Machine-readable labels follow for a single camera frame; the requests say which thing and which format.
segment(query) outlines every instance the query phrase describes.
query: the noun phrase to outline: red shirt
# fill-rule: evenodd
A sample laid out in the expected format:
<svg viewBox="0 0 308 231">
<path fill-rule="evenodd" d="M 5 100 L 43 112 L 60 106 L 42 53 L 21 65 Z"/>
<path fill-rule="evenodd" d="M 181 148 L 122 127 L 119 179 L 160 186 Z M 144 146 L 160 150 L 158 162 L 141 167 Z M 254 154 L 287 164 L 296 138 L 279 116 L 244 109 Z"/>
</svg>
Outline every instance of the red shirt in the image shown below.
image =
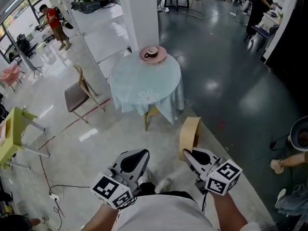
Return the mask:
<svg viewBox="0 0 308 231">
<path fill-rule="evenodd" d="M 47 13 L 46 13 L 47 21 L 49 21 L 50 17 L 53 17 L 53 16 L 54 16 L 54 21 L 49 24 L 51 28 L 55 28 L 58 25 L 60 25 L 60 21 L 57 18 L 56 10 L 55 9 L 48 9 Z"/>
</svg>

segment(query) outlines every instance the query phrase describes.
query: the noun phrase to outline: light blue tablecloth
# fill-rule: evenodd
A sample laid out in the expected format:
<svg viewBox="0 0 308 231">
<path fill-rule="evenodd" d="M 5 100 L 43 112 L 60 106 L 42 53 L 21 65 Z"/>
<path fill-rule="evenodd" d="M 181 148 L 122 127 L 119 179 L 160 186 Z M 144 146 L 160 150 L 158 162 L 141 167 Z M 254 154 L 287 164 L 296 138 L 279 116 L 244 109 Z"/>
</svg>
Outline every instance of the light blue tablecloth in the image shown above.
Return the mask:
<svg viewBox="0 0 308 231">
<path fill-rule="evenodd" d="M 137 110 L 144 115 L 155 105 L 173 124 L 175 109 L 184 109 L 180 65 L 169 54 L 150 65 L 140 59 L 139 52 L 133 52 L 118 61 L 109 79 L 115 107 L 122 107 L 122 112 Z"/>
</svg>

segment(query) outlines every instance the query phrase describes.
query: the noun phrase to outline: pink plate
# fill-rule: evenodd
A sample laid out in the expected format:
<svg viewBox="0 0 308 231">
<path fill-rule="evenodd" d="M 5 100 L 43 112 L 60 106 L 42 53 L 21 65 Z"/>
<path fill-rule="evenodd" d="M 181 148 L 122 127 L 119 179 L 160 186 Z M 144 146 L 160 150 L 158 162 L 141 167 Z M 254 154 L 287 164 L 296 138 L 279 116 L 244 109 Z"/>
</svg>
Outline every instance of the pink plate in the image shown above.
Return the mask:
<svg viewBox="0 0 308 231">
<path fill-rule="evenodd" d="M 145 47 L 144 49 L 142 49 L 140 51 L 140 54 L 139 54 L 141 60 L 143 60 L 145 63 L 147 63 L 147 64 L 157 64 L 167 57 L 166 49 L 164 47 L 161 47 L 161 46 L 156 46 L 158 48 L 157 56 L 153 57 L 153 58 L 151 58 L 151 57 L 145 58 L 144 55 L 146 54 L 149 47 Z"/>
</svg>

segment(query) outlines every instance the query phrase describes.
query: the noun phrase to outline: pink chair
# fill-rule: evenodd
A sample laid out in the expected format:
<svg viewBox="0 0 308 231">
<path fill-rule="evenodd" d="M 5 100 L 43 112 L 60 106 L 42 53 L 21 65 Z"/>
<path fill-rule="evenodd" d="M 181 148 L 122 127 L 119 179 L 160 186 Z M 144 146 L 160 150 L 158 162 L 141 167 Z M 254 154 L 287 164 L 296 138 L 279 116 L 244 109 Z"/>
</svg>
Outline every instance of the pink chair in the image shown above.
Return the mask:
<svg viewBox="0 0 308 231">
<path fill-rule="evenodd" d="M 11 88 L 14 90 L 12 87 L 12 84 L 15 81 L 18 81 L 22 83 L 19 79 L 19 73 L 20 70 L 18 68 L 17 63 L 11 63 L 9 67 L 5 68 L 0 76 L 0 81 L 4 81 L 8 86 L 11 86 Z"/>
</svg>

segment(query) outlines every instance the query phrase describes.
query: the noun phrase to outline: man in red shirt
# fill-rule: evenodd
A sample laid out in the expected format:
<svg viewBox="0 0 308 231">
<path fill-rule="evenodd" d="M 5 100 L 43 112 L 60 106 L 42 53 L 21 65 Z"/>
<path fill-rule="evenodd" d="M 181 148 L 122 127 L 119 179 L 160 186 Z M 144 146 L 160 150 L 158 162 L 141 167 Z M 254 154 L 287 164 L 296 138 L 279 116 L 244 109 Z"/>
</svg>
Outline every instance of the man in red shirt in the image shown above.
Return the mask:
<svg viewBox="0 0 308 231">
<path fill-rule="evenodd" d="M 50 25 L 55 38 L 61 42 L 59 50 L 61 50 L 63 47 L 65 47 L 66 50 L 69 49 L 72 44 L 68 41 L 68 37 L 63 31 L 62 25 L 57 18 L 56 10 L 53 8 L 48 8 L 46 4 L 43 4 L 40 6 L 39 11 L 46 14 L 46 22 L 44 22 L 42 26 L 44 27 L 45 25 Z"/>
</svg>

